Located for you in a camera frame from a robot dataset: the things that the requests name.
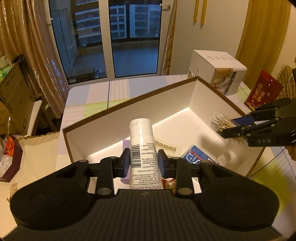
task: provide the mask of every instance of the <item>gold curtain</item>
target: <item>gold curtain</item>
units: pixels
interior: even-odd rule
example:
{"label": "gold curtain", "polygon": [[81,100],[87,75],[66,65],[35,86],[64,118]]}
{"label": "gold curtain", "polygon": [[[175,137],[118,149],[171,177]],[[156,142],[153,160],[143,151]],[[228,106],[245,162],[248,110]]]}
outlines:
{"label": "gold curtain", "polygon": [[287,0],[249,0],[236,59],[247,68],[244,83],[252,89],[261,70],[269,74],[281,51],[290,16]]}
{"label": "gold curtain", "polygon": [[161,75],[168,75],[170,72],[170,61],[172,58],[176,15],[177,15],[177,2],[174,0],[172,11],[170,14],[170,21],[168,23],[168,32],[165,40],[165,49],[163,52],[163,61],[161,65]]}
{"label": "gold curtain", "polygon": [[47,32],[41,0],[0,0],[0,56],[24,54],[23,74],[33,94],[42,93],[56,118],[64,112],[68,88]]}

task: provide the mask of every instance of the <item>white cardboard box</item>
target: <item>white cardboard box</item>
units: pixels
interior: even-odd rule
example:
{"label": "white cardboard box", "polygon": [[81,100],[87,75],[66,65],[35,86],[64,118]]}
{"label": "white cardboard box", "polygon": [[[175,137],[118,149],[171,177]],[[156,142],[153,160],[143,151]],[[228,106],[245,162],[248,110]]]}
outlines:
{"label": "white cardboard box", "polygon": [[[96,163],[104,157],[120,156],[123,139],[130,136],[130,121],[148,118],[152,121],[155,138],[182,146],[182,153],[194,144],[214,160],[228,152],[231,161],[225,167],[246,176],[264,148],[233,145],[210,128],[210,116],[214,111],[230,118],[245,114],[204,80],[196,79],[149,92],[63,129],[71,162],[86,159]],[[194,187],[195,192],[200,192],[197,182]],[[114,188],[117,191],[129,186],[115,178]]]}
{"label": "white cardboard box", "polygon": [[188,78],[199,76],[224,95],[237,91],[247,68],[221,51],[193,50]]}

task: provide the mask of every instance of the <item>red greeting card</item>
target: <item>red greeting card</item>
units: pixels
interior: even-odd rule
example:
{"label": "red greeting card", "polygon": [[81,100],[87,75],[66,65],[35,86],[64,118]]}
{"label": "red greeting card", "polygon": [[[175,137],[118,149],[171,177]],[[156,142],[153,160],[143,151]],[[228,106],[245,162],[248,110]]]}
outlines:
{"label": "red greeting card", "polygon": [[244,104],[251,110],[255,110],[255,107],[276,100],[282,89],[283,86],[275,78],[262,70]]}

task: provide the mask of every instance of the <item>door frame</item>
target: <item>door frame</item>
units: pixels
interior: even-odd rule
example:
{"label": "door frame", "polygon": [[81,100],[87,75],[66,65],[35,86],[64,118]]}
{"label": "door frame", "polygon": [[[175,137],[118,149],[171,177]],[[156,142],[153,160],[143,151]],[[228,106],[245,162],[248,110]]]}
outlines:
{"label": "door frame", "polygon": [[[109,18],[109,3],[108,0],[99,0],[99,14],[100,18],[102,19],[108,19],[108,21],[100,21],[101,24],[101,36],[102,36],[102,45],[103,45],[103,52],[104,52],[104,60],[105,60],[105,67],[106,67],[106,73],[107,77],[102,79],[94,79],[89,80],[82,83],[75,83],[75,84],[68,84],[63,65],[61,62],[61,58],[59,56],[59,51],[56,44],[56,39],[54,36],[54,31],[52,28],[52,17],[50,13],[49,8],[49,0],[42,0],[44,13],[45,13],[45,19],[47,23],[47,30],[49,33],[50,42],[52,44],[52,48],[54,51],[54,55],[56,57],[57,65],[59,67],[59,70],[63,76],[63,79],[68,86],[69,89],[81,86],[81,85],[89,85],[94,83],[100,83],[100,82],[106,82],[106,81],[113,81],[113,80],[121,80],[121,79],[132,79],[132,78],[139,78],[139,77],[150,77],[150,76],[158,76],[161,73],[161,65],[162,65],[162,58],[164,54],[164,46],[165,46],[165,40],[166,35],[168,31],[168,24],[171,14],[171,8],[170,9],[161,9],[161,25],[160,25],[160,38],[159,38],[159,52],[158,52],[158,64],[157,64],[157,73],[156,74],[145,74],[145,75],[135,75],[130,77],[122,77],[122,78],[115,78],[115,72],[114,72],[114,65],[113,65],[113,55],[112,55],[112,44],[111,44],[111,33],[110,33],[110,18]],[[173,0],[163,0],[163,4],[173,4]]]}

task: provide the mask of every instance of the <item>blue package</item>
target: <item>blue package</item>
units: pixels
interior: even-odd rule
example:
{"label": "blue package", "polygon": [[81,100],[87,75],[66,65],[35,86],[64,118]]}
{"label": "blue package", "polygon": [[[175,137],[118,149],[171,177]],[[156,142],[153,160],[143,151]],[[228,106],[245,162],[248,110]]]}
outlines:
{"label": "blue package", "polygon": [[253,125],[254,121],[255,120],[249,115],[246,115],[246,116],[243,116],[243,117],[240,117],[240,118],[232,119],[232,122],[237,126]]}
{"label": "blue package", "polygon": [[187,159],[190,163],[199,164],[201,160],[213,161],[206,154],[204,154],[197,146],[191,146],[187,152],[185,152],[182,158]]}

